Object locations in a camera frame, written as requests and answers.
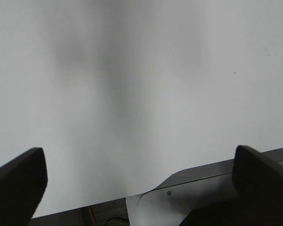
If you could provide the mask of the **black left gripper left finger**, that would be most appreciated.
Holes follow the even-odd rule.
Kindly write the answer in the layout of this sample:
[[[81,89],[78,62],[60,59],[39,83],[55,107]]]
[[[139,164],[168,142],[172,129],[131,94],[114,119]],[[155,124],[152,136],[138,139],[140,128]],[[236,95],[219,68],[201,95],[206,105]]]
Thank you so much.
[[[0,167],[0,226],[26,226],[48,184],[41,147],[31,148]]]

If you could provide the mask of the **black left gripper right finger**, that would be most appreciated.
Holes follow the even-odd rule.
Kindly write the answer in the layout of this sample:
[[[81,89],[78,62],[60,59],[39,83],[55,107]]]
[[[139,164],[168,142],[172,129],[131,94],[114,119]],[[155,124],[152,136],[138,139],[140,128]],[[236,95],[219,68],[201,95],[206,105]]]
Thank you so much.
[[[232,182],[243,207],[233,226],[283,226],[283,166],[246,146],[236,148]]]

